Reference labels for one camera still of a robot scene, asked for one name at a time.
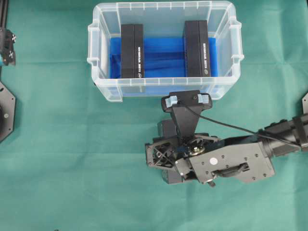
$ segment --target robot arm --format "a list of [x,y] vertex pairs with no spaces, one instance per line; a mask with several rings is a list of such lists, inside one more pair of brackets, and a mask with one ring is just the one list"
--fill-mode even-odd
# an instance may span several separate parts
[[171,113],[172,120],[158,124],[160,138],[145,148],[147,165],[162,169],[167,183],[198,180],[214,186],[217,177],[249,183],[275,174],[274,156],[308,151],[308,114],[273,123],[250,136],[221,140],[194,133],[199,117],[192,111],[199,115],[211,107],[210,95],[198,90],[172,92],[162,98],[162,108]]

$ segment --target black cable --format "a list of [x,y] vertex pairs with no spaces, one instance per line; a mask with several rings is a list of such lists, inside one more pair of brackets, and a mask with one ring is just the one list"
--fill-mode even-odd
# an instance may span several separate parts
[[260,133],[257,133],[257,132],[254,132],[254,131],[251,131],[251,130],[248,130],[248,129],[245,129],[245,128],[241,128],[241,127],[238,127],[238,126],[234,126],[234,125],[230,125],[230,124],[225,124],[225,123],[222,123],[220,121],[217,121],[217,120],[214,120],[214,119],[211,119],[211,118],[208,118],[208,117],[205,117],[205,116],[202,116],[196,112],[194,112],[190,107],[188,107],[187,105],[185,105],[184,103],[182,102],[179,102],[181,103],[184,107],[186,107],[192,114],[194,114],[195,116],[198,116],[202,119],[205,119],[205,120],[208,120],[210,122],[213,122],[213,123],[216,123],[216,124],[219,124],[219,125],[222,125],[222,126],[226,126],[226,127],[229,127],[229,128],[234,128],[234,129],[237,129],[237,130],[240,130],[240,131],[245,131],[245,132],[248,132],[248,133],[251,133],[253,135],[257,135],[259,137],[262,137],[262,138],[266,138],[266,139],[270,139],[270,140],[274,140],[274,141],[278,141],[278,142],[281,142],[281,143],[284,143],[284,144],[287,144],[287,145],[290,145],[292,147],[296,147],[296,148],[300,148],[301,149],[301,146],[296,144],[296,143],[293,143],[291,141],[287,141],[287,140],[284,140],[284,139],[279,139],[279,138],[275,138],[275,137],[272,137],[272,136],[267,136],[267,135],[262,135]]

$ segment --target light blue clip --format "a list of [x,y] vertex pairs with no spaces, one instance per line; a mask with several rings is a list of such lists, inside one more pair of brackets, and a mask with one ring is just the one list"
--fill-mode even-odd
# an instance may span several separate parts
[[198,94],[198,103],[208,103],[208,102],[209,102],[208,95]]
[[166,106],[171,107],[174,104],[178,103],[178,98],[176,95],[170,96],[169,98],[165,99]]

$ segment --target green cloth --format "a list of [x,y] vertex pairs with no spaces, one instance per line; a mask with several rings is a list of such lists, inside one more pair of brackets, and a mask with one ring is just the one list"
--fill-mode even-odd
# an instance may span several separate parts
[[[2,82],[17,98],[0,144],[2,231],[307,230],[308,154],[273,159],[251,184],[217,179],[167,185],[145,164],[144,143],[169,118],[160,98],[109,103],[93,85],[87,26],[99,0],[11,0],[16,66]],[[204,115],[251,130],[302,113],[308,92],[305,0],[235,0],[241,77]],[[200,121],[197,132],[245,133]]]

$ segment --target metal bracket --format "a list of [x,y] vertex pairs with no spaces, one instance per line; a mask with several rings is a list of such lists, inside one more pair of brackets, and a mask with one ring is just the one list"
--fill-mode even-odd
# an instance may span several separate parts
[[2,109],[2,115],[0,114],[0,116],[3,116],[3,124],[0,128],[0,142],[13,131],[15,101],[13,94],[0,82],[0,107]]
[[304,114],[308,113],[308,93],[302,99],[303,103],[303,112]]

